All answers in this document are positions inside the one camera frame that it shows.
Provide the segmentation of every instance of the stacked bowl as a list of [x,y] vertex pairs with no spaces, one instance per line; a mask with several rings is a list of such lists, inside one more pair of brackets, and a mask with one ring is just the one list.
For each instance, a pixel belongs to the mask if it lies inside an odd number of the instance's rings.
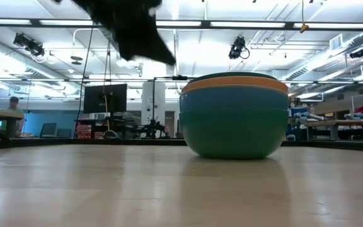
[[204,158],[262,159],[287,129],[287,86],[258,73],[217,73],[191,80],[180,95],[180,127]]

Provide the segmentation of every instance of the orange rim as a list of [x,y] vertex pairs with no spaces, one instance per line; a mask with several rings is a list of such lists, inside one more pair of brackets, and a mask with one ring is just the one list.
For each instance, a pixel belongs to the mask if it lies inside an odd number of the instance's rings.
[[268,78],[254,77],[254,76],[226,76],[221,78],[204,79],[186,85],[182,89],[182,92],[197,90],[201,88],[208,88],[211,86],[228,86],[228,85],[262,86],[265,88],[273,88],[282,91],[284,93],[288,92],[288,87],[280,81]]

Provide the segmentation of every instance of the chair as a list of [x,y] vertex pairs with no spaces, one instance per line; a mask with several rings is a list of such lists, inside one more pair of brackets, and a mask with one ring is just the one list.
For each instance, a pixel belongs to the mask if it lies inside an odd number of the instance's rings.
[[42,127],[42,131],[40,132],[40,138],[55,137],[56,127],[57,127],[56,123],[45,123]]
[[70,129],[58,129],[57,130],[57,137],[58,138],[71,138],[72,130]]

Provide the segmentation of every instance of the blue wall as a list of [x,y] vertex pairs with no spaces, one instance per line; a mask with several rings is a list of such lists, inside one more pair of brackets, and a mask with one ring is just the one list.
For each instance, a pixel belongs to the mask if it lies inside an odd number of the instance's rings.
[[70,129],[74,136],[77,114],[77,111],[31,111],[26,114],[23,132],[31,132],[39,136],[44,123],[57,123],[55,134],[57,134],[57,129]]

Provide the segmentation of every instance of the computer monitor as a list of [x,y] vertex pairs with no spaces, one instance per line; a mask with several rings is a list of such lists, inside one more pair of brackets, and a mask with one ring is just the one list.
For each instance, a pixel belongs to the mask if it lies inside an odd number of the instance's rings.
[[[103,94],[103,86],[85,87],[85,114],[127,111],[127,84],[106,85],[104,90]],[[107,111],[104,95],[107,98]]]

